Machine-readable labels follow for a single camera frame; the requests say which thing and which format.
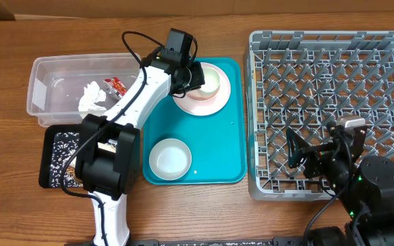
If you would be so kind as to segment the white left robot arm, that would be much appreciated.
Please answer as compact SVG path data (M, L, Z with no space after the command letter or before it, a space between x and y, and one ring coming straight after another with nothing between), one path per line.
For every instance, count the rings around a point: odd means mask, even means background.
M165 44L136 59L140 71L126 94L102 116L83 119L73 156L75 176L94 206L92 245L130 243L126 202L140 165L141 129L163 98L182 98L204 84L197 50L193 35L171 29Z

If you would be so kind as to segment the white napkin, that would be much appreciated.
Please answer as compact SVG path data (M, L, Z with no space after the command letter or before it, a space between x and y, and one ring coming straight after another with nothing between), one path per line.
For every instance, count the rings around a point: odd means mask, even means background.
M79 100L79 111L100 111L106 107L99 105L106 101L106 92L102 90L96 81L92 81L83 88L83 96Z

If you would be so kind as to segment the cream plastic cup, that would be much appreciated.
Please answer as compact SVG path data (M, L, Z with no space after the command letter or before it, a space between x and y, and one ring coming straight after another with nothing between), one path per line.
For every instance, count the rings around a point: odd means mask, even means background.
M205 84L198 89L198 94L203 98L210 98L214 96L220 87L220 76L213 68L204 67L203 73L205 76Z

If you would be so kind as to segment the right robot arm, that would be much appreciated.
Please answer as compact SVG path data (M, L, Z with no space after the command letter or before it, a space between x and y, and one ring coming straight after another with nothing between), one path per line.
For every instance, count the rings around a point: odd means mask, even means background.
M197 134L197 163L248 166L256 200L337 195L357 226L394 223L394 64L259 62L248 121Z

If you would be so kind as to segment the red snack wrapper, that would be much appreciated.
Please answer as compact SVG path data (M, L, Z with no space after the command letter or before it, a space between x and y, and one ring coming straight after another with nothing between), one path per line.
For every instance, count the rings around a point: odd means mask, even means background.
M118 77L105 79L103 82L107 87L107 93L117 100L120 100L127 93L127 88Z

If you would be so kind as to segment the white small bowl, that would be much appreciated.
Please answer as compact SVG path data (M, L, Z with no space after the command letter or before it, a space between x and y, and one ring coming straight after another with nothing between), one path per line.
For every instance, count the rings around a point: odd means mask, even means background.
M163 139L150 151L148 163L156 177L172 181L183 177L192 164L188 146L179 139Z

